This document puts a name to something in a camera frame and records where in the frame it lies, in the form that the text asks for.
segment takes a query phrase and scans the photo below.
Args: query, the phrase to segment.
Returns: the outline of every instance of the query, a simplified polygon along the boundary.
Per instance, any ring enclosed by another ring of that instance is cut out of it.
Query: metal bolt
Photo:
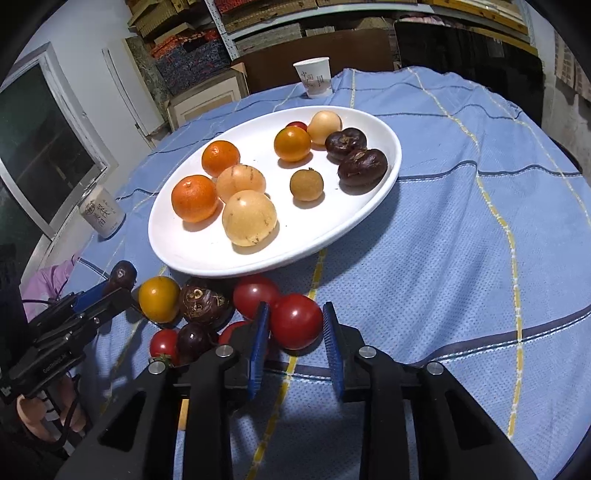
[[[148,365],[148,372],[152,375],[160,375],[164,370],[166,370],[166,364],[160,360],[156,360]]]
[[[429,372],[431,375],[441,375],[443,370],[443,365],[439,362],[429,362],[427,364],[427,372]]]
[[[230,345],[220,345],[216,348],[216,355],[226,358],[234,353],[234,349]]]
[[[363,357],[363,358],[373,358],[375,357],[378,353],[375,350],[374,347],[372,346],[363,346],[359,349],[359,354]]]

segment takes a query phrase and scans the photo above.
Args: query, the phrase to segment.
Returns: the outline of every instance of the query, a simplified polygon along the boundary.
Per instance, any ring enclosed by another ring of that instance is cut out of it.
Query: oval plate
[[[273,149],[279,130],[294,121],[308,124],[320,110],[336,112],[343,128],[359,128],[367,136],[368,148],[379,148],[386,155],[388,171],[369,191],[343,191],[339,187],[338,165],[326,158],[324,150],[312,150],[312,158],[306,163],[279,161]],[[235,277],[270,270],[330,245],[382,202],[398,177],[402,161],[400,142],[388,125],[368,113],[338,106],[306,106],[269,113],[231,128],[212,141],[215,140],[232,142],[240,151],[240,162],[263,173],[266,193],[277,210],[278,226],[260,244],[237,247],[224,233],[221,200],[215,215],[200,223],[184,223],[174,213],[170,194],[179,180],[189,175],[207,175],[201,167],[201,155],[210,142],[202,146],[167,180],[148,221],[150,245],[160,260],[170,268],[199,277]],[[322,175],[321,202],[307,205],[294,201],[290,178],[301,168],[313,168]]]

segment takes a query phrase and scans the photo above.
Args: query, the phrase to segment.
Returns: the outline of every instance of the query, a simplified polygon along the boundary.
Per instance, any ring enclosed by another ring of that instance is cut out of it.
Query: white paper cup
[[[325,97],[333,93],[330,84],[330,65],[328,57],[302,60],[294,63],[301,82],[310,98]]]

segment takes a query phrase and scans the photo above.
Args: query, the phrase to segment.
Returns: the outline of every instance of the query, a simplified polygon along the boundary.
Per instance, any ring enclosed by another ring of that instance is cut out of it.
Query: blue tablecloth
[[[345,70],[332,82],[324,99],[288,85],[182,126],[134,171],[119,193],[123,227],[90,240],[67,290],[93,286],[121,259],[138,282],[184,281],[152,252],[148,216],[170,173],[216,135],[296,106],[364,110],[400,139],[393,190],[325,251],[268,276],[285,293],[332,301],[342,323],[397,361],[442,361],[540,480],[554,478],[591,424],[589,186],[519,107],[458,75]],[[156,331],[134,312],[105,326],[83,367],[91,412],[145,368]],[[255,401],[232,417],[236,479],[358,477],[362,409],[337,403],[326,367],[321,345],[293,374],[265,374]]]

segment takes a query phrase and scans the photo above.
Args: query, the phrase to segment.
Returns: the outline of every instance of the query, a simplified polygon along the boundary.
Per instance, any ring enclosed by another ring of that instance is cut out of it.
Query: orange
[[[205,175],[191,175],[175,185],[170,199],[174,213],[185,222],[200,222],[216,211],[216,185]]]
[[[239,163],[240,152],[233,143],[225,140],[211,142],[205,147],[201,156],[201,166],[212,177],[219,177],[219,174],[226,168]]]

